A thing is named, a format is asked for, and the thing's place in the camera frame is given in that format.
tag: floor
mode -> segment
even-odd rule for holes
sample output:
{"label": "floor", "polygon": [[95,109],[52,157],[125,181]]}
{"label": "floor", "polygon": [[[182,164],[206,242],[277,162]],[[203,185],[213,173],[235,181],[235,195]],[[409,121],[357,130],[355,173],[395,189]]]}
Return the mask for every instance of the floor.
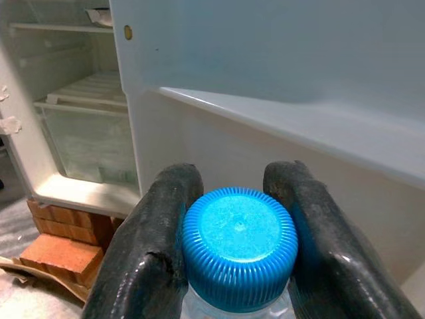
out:
{"label": "floor", "polygon": [[[0,148],[0,256],[17,257],[38,236],[25,193],[5,148]],[[79,318],[82,303],[53,282],[21,284],[0,270],[0,318]]]}

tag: blue bottle cap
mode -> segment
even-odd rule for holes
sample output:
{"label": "blue bottle cap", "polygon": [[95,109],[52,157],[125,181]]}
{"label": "blue bottle cap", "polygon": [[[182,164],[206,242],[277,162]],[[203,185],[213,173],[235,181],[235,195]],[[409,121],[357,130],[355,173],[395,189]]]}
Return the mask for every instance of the blue bottle cap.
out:
{"label": "blue bottle cap", "polygon": [[209,304],[253,312],[279,297],[298,251],[289,213],[253,189],[223,188],[198,199],[183,223],[189,282]]}

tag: stacked brick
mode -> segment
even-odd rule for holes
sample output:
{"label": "stacked brick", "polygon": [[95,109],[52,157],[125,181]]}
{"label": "stacked brick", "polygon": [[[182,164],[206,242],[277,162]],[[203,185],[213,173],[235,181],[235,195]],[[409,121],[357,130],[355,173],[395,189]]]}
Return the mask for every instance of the stacked brick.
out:
{"label": "stacked brick", "polygon": [[90,288],[122,220],[28,200],[40,236],[20,257],[25,266]]}

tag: open refrigerator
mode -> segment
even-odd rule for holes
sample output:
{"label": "open refrigerator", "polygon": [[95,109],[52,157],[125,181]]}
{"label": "open refrigerator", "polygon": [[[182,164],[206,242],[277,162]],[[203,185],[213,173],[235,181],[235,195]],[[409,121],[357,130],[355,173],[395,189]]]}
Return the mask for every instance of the open refrigerator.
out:
{"label": "open refrigerator", "polygon": [[[85,10],[110,8],[113,28]],[[165,166],[261,189],[302,160],[425,313],[425,3],[0,0],[29,193],[125,216]]]}

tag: plastic bottle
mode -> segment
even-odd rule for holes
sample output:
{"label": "plastic bottle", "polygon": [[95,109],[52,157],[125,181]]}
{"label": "plastic bottle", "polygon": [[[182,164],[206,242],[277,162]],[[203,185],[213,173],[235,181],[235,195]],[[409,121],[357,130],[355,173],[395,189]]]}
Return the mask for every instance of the plastic bottle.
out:
{"label": "plastic bottle", "polygon": [[183,223],[181,319],[295,318],[285,286],[297,251],[292,219],[270,196],[244,188],[202,196]]}

